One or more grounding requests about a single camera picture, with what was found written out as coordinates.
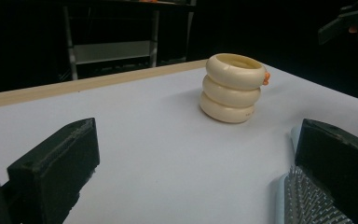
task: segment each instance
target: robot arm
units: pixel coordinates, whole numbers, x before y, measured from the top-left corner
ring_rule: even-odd
[[[319,29],[319,44],[322,45],[326,43],[328,40],[347,31],[351,26],[358,27],[358,2],[351,6],[342,7],[335,20],[330,21],[324,27]]]

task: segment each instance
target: white tabletop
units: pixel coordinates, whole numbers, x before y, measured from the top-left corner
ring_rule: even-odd
[[[292,127],[316,119],[358,136],[358,99],[266,67],[241,124],[200,109],[204,68],[0,106],[0,183],[14,160],[93,117],[101,164],[65,223],[273,223]]]

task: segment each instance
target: white shelf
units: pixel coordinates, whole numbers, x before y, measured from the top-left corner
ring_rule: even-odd
[[[76,64],[150,56],[150,41],[75,45]]]

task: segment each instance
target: cream wheel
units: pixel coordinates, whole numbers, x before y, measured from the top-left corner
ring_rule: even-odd
[[[247,107],[253,105],[260,97],[260,88],[250,91],[240,91],[222,86],[206,75],[202,81],[202,88],[209,98],[222,105],[233,107]]]
[[[267,70],[260,62],[237,54],[216,54],[208,59],[206,71],[213,81],[248,91],[264,83]]]
[[[202,92],[201,94],[200,107],[210,117],[228,123],[245,122],[254,114],[255,111],[255,107],[253,105],[245,108],[237,108],[218,104],[209,98],[205,92]]]

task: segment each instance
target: wooden table edge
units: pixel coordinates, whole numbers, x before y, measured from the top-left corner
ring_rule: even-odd
[[[200,60],[189,63],[178,63],[142,70],[135,70],[131,72],[107,75],[102,77],[84,78],[74,81],[67,81],[14,91],[2,91],[0,92],[0,106],[14,105],[18,103],[48,98],[51,96],[63,95],[70,92],[85,91],[143,78],[159,77],[179,72],[185,72],[192,69],[202,68],[205,66],[205,64],[206,60]]]

